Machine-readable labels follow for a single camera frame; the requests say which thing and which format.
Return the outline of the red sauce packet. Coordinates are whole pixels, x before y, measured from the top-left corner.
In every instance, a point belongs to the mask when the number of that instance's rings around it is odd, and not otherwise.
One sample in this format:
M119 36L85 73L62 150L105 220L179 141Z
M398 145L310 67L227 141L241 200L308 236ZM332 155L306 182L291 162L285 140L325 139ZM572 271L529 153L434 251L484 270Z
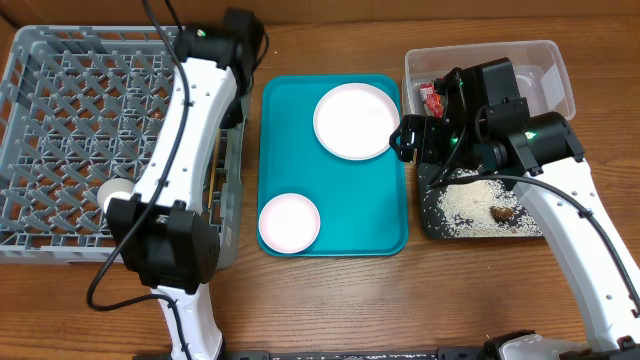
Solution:
M427 115L437 118L441 118L444 115L446 98L436 92L433 82L421 84L419 86L419 94Z

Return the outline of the large white plate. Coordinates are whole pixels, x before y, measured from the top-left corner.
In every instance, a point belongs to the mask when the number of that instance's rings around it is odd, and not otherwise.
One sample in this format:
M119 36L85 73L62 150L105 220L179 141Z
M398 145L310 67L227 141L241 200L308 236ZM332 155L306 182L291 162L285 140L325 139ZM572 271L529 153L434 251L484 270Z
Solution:
M328 91L318 102L313 129L331 154L351 161L373 159L390 147L399 126L398 109L389 95L365 83L347 83Z

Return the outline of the brown food chunk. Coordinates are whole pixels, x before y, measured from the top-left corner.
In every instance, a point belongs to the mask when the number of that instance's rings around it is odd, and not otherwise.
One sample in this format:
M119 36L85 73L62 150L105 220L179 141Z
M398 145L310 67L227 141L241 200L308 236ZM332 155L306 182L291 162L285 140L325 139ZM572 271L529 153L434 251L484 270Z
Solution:
M506 223L514 218L514 210L509 207L492 206L490 213L497 223Z

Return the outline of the pink bowl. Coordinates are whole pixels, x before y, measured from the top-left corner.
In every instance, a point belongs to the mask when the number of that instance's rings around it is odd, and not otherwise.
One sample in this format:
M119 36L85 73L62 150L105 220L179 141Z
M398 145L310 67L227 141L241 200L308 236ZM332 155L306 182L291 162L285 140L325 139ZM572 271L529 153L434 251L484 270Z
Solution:
M318 237L321 217L317 207L307 197L284 193L269 200L258 219L262 241L282 254L306 250Z

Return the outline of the white paper cup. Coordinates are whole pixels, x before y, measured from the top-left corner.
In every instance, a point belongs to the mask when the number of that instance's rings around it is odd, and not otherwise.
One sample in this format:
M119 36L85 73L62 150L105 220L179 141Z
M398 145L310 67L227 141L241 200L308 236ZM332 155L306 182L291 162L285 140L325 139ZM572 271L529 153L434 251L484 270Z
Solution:
M114 178L99 187L97 201L100 209L107 212L113 199L129 200L133 194L134 183L124 178Z

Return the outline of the wooden chopstick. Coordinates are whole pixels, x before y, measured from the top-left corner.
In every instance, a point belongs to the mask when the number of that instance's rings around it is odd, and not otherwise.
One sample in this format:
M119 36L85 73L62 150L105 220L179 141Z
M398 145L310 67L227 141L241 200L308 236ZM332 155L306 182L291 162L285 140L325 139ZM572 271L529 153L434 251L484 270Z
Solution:
M218 132L216 133L215 141L214 141L211 164L209 169L210 171L209 171L209 187L208 187L208 203L207 203L207 207L209 210L212 209L212 203L214 198L213 193L215 190L216 168L217 168L218 155L219 155L219 146L221 143L220 137L221 137L221 130L218 130Z

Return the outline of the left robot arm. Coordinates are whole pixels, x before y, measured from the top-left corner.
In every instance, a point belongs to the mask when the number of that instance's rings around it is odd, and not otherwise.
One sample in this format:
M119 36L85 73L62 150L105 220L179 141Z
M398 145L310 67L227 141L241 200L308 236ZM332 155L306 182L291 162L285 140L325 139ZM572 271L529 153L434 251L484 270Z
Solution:
M114 253L163 307L170 358L221 359L209 293L221 242L202 216L204 185L218 131L246 118L268 37L252 11L229 8L221 25L189 25L165 45L174 80L151 159L128 197L107 195L101 206Z

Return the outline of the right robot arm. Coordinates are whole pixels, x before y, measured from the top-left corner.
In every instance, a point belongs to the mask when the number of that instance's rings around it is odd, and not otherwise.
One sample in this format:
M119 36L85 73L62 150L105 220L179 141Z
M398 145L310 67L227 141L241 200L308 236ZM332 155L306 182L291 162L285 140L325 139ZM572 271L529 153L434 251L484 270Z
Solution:
M552 249L587 336L581 345L516 331L486 341L479 358L638 358L639 268L566 118L531 115L507 58L455 68L433 85L442 114L404 116L391 148L402 162L435 168L427 190L492 180L511 190Z

